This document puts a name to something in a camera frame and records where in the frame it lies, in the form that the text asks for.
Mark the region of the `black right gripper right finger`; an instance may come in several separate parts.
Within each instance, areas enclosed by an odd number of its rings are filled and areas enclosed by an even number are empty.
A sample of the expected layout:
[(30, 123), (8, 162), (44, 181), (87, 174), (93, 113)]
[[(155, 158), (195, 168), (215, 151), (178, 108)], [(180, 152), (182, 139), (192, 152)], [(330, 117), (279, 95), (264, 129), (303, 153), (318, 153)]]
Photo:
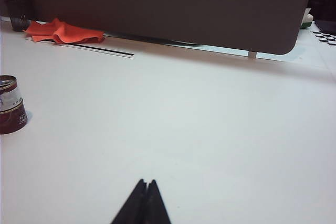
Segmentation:
[(144, 202), (143, 223), (171, 224), (164, 201), (156, 180), (152, 180), (146, 191)]

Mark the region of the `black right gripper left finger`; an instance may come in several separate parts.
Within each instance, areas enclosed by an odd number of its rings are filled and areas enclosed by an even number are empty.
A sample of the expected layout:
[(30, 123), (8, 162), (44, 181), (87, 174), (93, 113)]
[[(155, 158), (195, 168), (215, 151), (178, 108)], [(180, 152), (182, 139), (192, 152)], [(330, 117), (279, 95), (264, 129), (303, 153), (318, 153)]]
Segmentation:
[(146, 182), (143, 179), (140, 179), (117, 215), (112, 220), (112, 224), (141, 223), (146, 188)]

